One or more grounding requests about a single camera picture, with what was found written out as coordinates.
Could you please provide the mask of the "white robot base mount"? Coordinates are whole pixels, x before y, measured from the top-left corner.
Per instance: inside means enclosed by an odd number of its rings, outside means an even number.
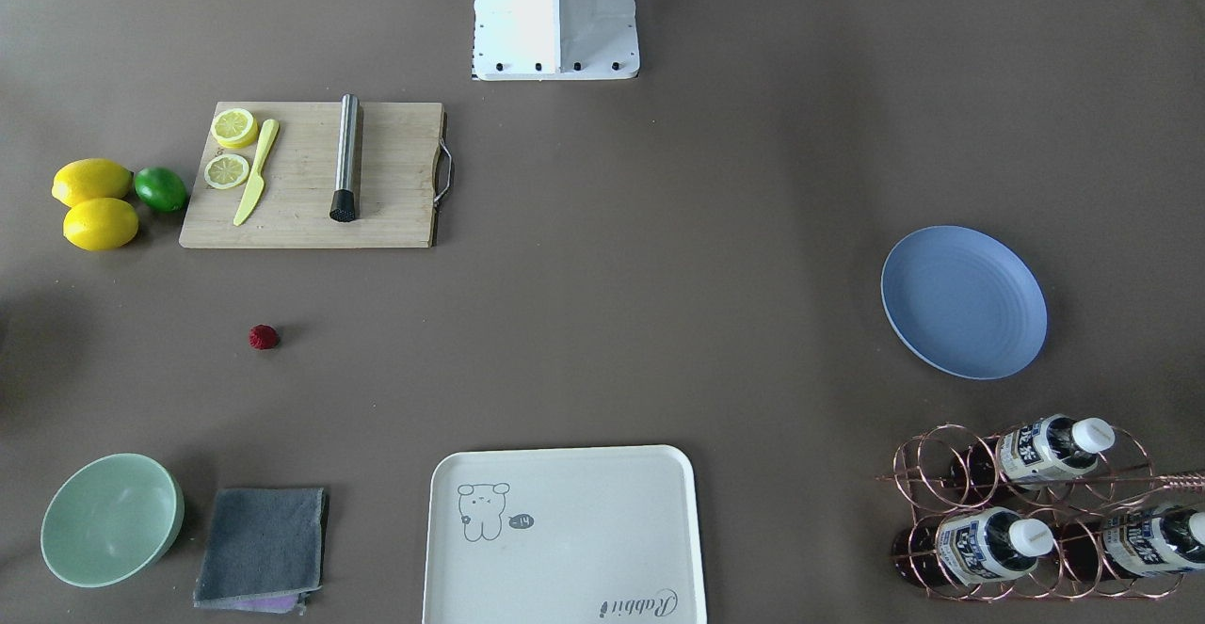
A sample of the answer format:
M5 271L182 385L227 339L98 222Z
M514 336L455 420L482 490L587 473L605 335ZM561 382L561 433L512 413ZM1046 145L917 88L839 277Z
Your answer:
M631 80L640 70L635 0L474 0L474 80Z

